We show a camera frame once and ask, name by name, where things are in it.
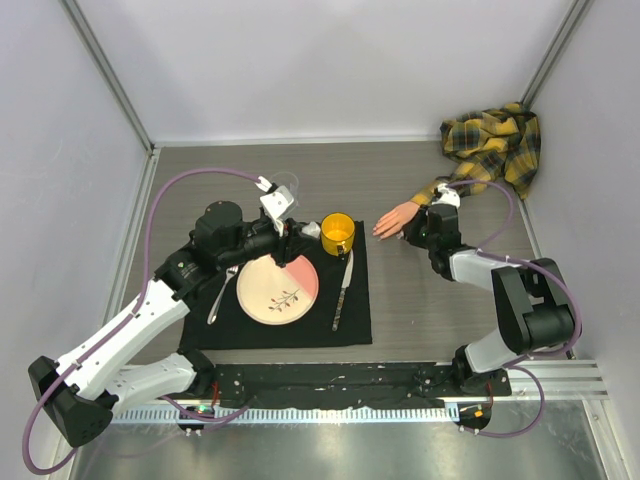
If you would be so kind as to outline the white nail polish bottle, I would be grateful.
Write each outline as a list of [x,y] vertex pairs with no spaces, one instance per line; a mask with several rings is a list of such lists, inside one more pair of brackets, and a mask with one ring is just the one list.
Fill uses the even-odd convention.
[[301,227],[300,234],[305,237],[319,239],[321,236],[321,227],[316,222],[310,222]]

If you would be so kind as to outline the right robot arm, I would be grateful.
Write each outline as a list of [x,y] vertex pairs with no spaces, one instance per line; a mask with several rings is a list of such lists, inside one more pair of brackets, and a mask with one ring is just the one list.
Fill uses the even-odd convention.
[[493,294],[497,327],[484,338],[458,348],[451,384],[465,395],[483,388],[506,364],[541,349],[565,345],[576,317],[557,264],[496,259],[462,242],[458,210],[446,204],[421,206],[403,228],[411,245],[428,251],[442,278]]

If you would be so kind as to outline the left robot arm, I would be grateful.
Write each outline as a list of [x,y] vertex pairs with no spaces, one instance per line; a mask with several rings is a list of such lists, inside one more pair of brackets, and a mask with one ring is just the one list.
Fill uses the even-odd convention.
[[78,448],[97,438],[122,412],[171,394],[205,397],[215,367],[197,349],[180,348],[161,361],[126,369],[152,339],[188,315],[206,319],[207,288],[227,268],[269,255],[280,267],[319,239],[315,222],[272,220],[262,211],[246,222],[230,201],[210,204],[186,245],[155,270],[146,288],[83,344],[57,360],[41,356],[28,368],[38,401],[65,438]]

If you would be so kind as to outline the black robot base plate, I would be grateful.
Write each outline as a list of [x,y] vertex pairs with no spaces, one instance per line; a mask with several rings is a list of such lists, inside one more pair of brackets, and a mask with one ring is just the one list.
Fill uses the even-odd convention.
[[448,363],[218,364],[223,407],[344,410],[431,408],[449,397],[508,397],[504,370],[467,374]]

